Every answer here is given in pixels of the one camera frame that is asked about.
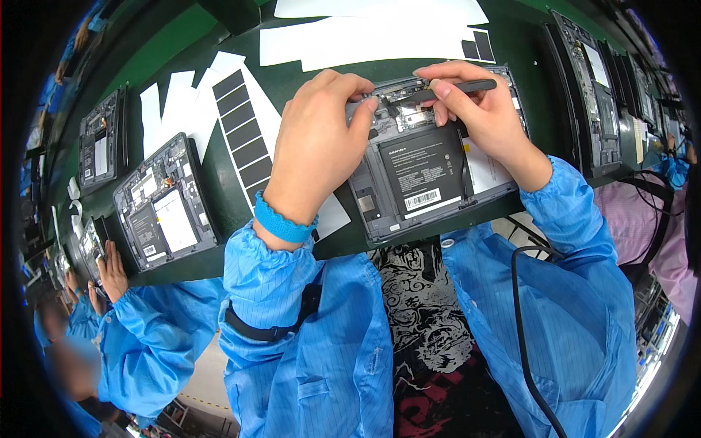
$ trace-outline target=elastic cuff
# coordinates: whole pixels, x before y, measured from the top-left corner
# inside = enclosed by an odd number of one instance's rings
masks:
[[[319,224],[318,214],[310,226],[298,225],[288,221],[263,200],[262,190],[256,192],[255,217],[270,234],[290,243],[303,243]]]

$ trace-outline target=white sticker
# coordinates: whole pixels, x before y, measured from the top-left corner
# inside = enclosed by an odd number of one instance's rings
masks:
[[[202,226],[207,226],[210,224],[209,219],[207,219],[207,213],[200,213],[200,223],[202,224]]]
[[[95,176],[107,173],[107,136],[95,142]]]
[[[415,210],[422,205],[431,204],[440,200],[440,189],[433,189],[423,192],[420,195],[412,196],[404,200],[407,211]]]

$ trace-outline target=hand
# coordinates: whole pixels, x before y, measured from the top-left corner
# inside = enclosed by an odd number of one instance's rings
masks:
[[[97,269],[100,270],[100,280],[102,287],[107,293],[109,300],[114,304],[127,292],[129,282],[127,275],[124,273],[122,265],[122,257],[114,245],[114,242],[107,240],[104,243],[104,249],[107,253],[107,260],[100,257],[97,259]]]
[[[88,42],[88,36],[90,35],[90,29],[88,27],[90,26],[90,21],[92,20],[92,17],[86,17],[81,23],[81,26],[76,33],[76,39],[73,42],[74,51],[80,52],[83,46]]]
[[[61,61],[58,67],[56,67],[54,82],[56,82],[58,85],[63,85],[63,73],[66,72],[66,67],[68,67],[68,63],[66,61]]]
[[[361,93],[373,89],[370,81],[355,74],[324,70],[287,102],[264,194],[265,201],[284,218],[311,224],[326,198],[358,167],[377,99],[359,105],[350,126],[346,125],[345,106],[349,98],[358,100]],[[254,229],[263,228],[256,222]]]
[[[484,153],[502,163],[525,191],[542,189],[552,176],[552,165],[526,137],[514,108],[506,81],[477,65],[465,61],[448,61],[417,69],[414,74],[431,80],[435,100],[436,124],[442,126],[450,117],[459,117],[470,138]],[[493,79],[496,88],[471,93],[460,91],[454,83]]]
[[[90,304],[93,305],[97,316],[102,317],[107,310],[107,303],[104,302],[101,296],[97,295],[95,283],[92,280],[88,282],[88,295],[90,296]]]
[[[673,151],[676,149],[676,143],[674,143],[674,134],[671,132],[667,133],[667,150]]]
[[[73,268],[68,268],[66,271],[66,287],[70,289],[71,292],[78,289],[78,279],[76,278],[76,273],[73,272]]]

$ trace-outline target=black cable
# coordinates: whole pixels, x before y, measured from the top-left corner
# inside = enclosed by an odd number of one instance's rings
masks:
[[[545,251],[548,254],[553,254],[562,259],[564,259],[564,256],[552,248],[546,248],[537,245],[517,248],[511,255],[511,282],[514,288],[514,309],[516,311],[516,331],[519,336],[519,349],[521,350],[521,368],[523,369],[524,378],[526,379],[526,386],[528,386],[528,391],[530,391],[536,403],[538,403],[538,406],[540,406],[540,409],[550,421],[550,424],[557,433],[557,436],[559,438],[567,438],[567,434],[562,428],[562,425],[560,424],[559,420],[557,420],[557,417],[552,412],[552,409],[550,408],[550,406],[547,405],[547,403],[543,399],[543,396],[540,395],[538,388],[536,388],[536,384],[533,382],[533,376],[531,376],[531,367],[528,363],[528,352],[526,351],[526,337],[524,335],[524,323],[521,316],[521,301],[519,300],[519,280],[518,274],[516,274],[516,256],[519,253],[523,251],[529,251],[530,249]]]
[[[645,183],[648,184],[648,187],[650,186],[650,181],[648,181],[648,179],[645,178],[645,174],[644,174],[644,173],[642,173],[642,172],[637,172],[637,171],[636,171],[636,172],[633,172],[633,175],[635,175],[635,174],[639,174],[640,176],[642,176],[642,177],[643,177],[643,180],[645,181]],[[679,216],[680,214],[684,213],[684,210],[683,210],[683,209],[682,209],[682,211],[680,211],[679,213],[672,213],[672,212],[666,212],[666,211],[662,210],[661,208],[657,208],[657,205],[650,204],[650,202],[649,202],[648,200],[645,199],[645,197],[643,196],[643,194],[640,193],[640,188],[638,188],[638,186],[635,186],[635,190],[638,192],[638,196],[640,196],[640,199],[642,199],[647,205],[649,205],[650,207],[652,207],[654,210],[657,210],[657,211],[659,211],[659,212],[662,213],[662,214],[667,214],[668,216],[675,217],[675,216]],[[650,196],[652,196],[653,203],[654,203],[654,202],[655,202],[655,196],[654,196],[652,193],[650,193]]]

